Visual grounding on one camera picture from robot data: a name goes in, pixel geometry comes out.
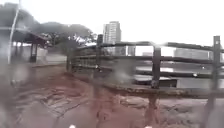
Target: fence rail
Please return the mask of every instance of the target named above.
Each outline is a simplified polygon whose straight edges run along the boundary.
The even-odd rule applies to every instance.
[[[224,63],[220,62],[220,57],[224,53],[224,49],[221,49],[220,37],[214,36],[213,46],[201,46],[194,44],[183,44],[175,42],[167,42],[163,46],[175,47],[175,48],[184,48],[184,49],[194,49],[194,50],[204,50],[213,52],[213,60],[202,60],[202,59],[190,59],[182,57],[171,57],[171,56],[161,56],[161,47],[157,46],[153,42],[120,42],[115,44],[102,44],[103,35],[98,35],[97,45],[95,46],[85,46],[75,49],[73,52],[70,52],[67,59],[67,69],[71,71],[72,69],[90,69],[94,70],[94,78],[97,77],[102,71],[113,72],[115,69],[113,67],[102,66],[102,61],[111,61],[111,60],[136,60],[136,61],[152,61],[152,71],[143,71],[143,70],[134,70],[135,74],[140,75],[151,75],[151,84],[150,87],[142,87],[138,85],[132,86],[107,86],[104,87],[117,91],[120,93],[131,93],[131,95],[155,95],[157,97],[182,97],[182,98],[208,98],[206,105],[206,113],[203,116],[203,123],[200,128],[204,128],[206,120],[210,111],[214,106],[215,98],[224,96],[223,89],[219,88],[219,79],[224,79],[224,75],[220,75],[219,71],[221,66],[224,66]],[[112,55],[102,55],[101,49],[107,47],[124,47],[124,46],[153,46],[153,56],[112,56]],[[95,50],[95,55],[84,55],[76,56],[76,54],[85,49]],[[91,60],[94,61],[94,64],[81,64],[78,61]],[[212,66],[211,74],[202,74],[202,73],[187,73],[187,72],[164,72],[160,71],[161,62],[163,61],[172,61],[172,62],[182,62],[182,63],[192,63],[192,64],[206,64]],[[160,88],[161,76],[163,77],[184,77],[184,78],[200,78],[200,79],[211,79],[210,90],[194,88],[194,89],[163,89]]]

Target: flood water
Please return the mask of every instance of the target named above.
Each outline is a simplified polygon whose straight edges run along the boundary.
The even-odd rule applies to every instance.
[[[136,67],[137,70],[146,70],[150,71],[151,67]],[[210,74],[210,70],[206,69],[174,69],[174,68],[161,68],[161,71],[166,72],[185,72],[185,73],[203,73]],[[149,80],[150,76],[136,75],[136,79],[138,80]],[[177,87],[178,88],[209,88],[210,79],[195,79],[195,78],[175,78],[178,79]],[[224,80],[220,80],[220,88],[224,88]]]

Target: building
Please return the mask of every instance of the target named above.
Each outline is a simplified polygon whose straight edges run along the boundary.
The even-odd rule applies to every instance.
[[[142,56],[153,56],[153,52],[143,52]]]
[[[121,42],[121,29],[118,21],[111,21],[104,26],[103,43],[115,44]],[[111,47],[107,49],[113,55],[125,55],[125,47]]]
[[[127,55],[135,56],[136,46],[127,46]]]

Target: foliage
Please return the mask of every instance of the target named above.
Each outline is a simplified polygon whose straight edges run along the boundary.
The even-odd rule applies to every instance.
[[[11,27],[16,14],[17,4],[5,3],[0,6],[0,27]],[[26,10],[21,9],[16,23],[17,28],[32,28],[39,23]]]
[[[5,3],[0,5],[0,27],[12,26],[16,9],[17,4]],[[43,36],[50,42],[51,46],[59,46],[63,49],[68,46],[71,47],[69,44],[73,44],[72,47],[77,47],[94,42],[96,36],[89,28],[79,24],[65,25],[57,22],[40,24],[24,9],[19,12],[16,27],[28,29]]]

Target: white building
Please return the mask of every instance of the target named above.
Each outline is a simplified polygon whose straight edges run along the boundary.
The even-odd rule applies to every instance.
[[[103,35],[103,43],[115,44],[121,42],[120,23],[118,21],[111,21],[109,24],[106,24],[104,26]],[[111,47],[108,48],[108,52],[111,54],[117,53],[125,55],[125,47]]]

